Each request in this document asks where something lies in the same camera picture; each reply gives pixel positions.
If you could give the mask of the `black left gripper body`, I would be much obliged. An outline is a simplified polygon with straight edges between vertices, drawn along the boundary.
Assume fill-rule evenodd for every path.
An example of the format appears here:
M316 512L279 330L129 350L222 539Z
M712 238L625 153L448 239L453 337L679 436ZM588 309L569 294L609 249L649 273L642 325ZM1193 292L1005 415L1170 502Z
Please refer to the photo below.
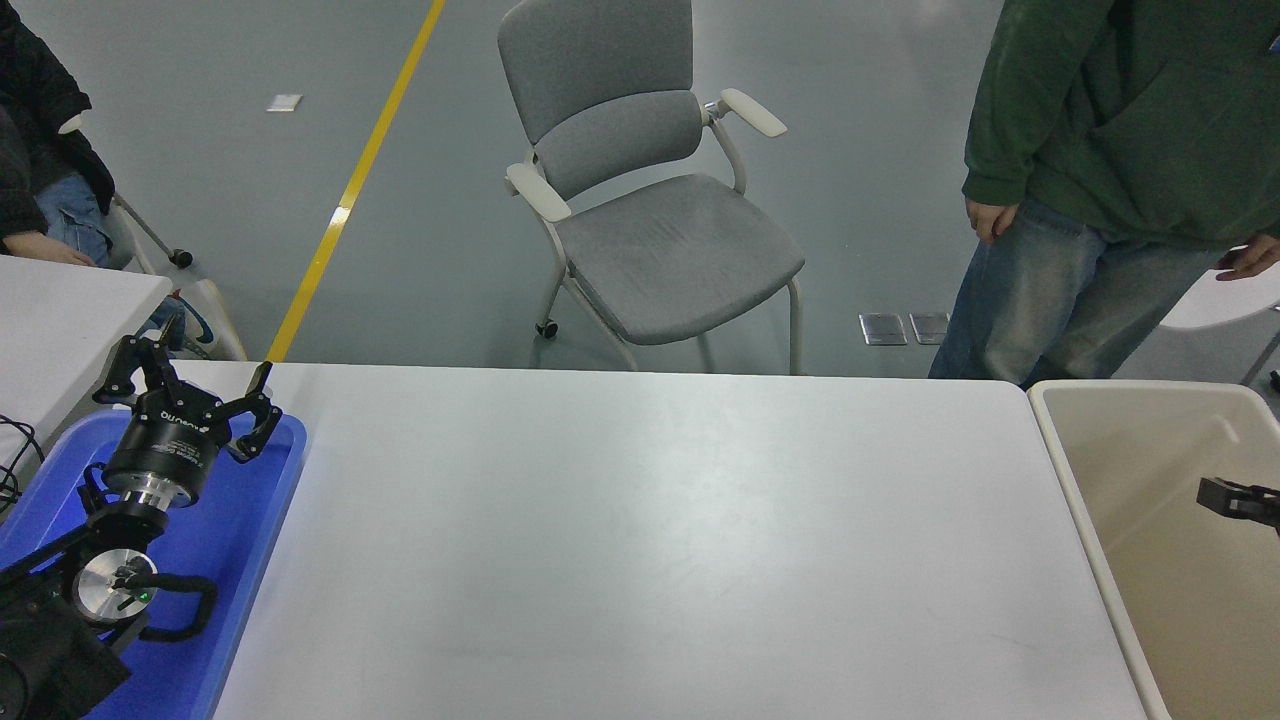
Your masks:
M105 468L114 495L150 492L170 498L201 496L220 448L230 442L230 423L195 401L173 407L165 398L142 398Z

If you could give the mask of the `person's hand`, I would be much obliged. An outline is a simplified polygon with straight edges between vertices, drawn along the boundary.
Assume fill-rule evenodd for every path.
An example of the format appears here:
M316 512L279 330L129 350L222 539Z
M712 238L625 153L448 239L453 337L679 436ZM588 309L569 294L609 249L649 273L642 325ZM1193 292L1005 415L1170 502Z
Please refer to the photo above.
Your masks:
M84 252L35 231L6 234L3 237L1 245L8 254L15 258L96 266L96 263Z

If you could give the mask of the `person's left hand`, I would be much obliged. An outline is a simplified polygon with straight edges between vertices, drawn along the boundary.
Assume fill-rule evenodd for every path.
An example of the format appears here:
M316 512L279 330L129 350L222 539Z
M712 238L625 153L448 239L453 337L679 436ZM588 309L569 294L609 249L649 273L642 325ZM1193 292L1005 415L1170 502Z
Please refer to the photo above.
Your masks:
M1263 274L1277 261L1277 236L1258 233L1226 251L1215 264L1213 277L1219 282L1244 281Z

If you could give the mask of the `person's right hand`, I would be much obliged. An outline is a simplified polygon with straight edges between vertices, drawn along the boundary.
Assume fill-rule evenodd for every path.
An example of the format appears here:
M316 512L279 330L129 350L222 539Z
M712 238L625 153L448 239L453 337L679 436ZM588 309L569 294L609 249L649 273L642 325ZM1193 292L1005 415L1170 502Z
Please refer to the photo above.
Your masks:
M965 199L965 211L977 238L984 245L993 245L1012 224L1020 205L989 205Z

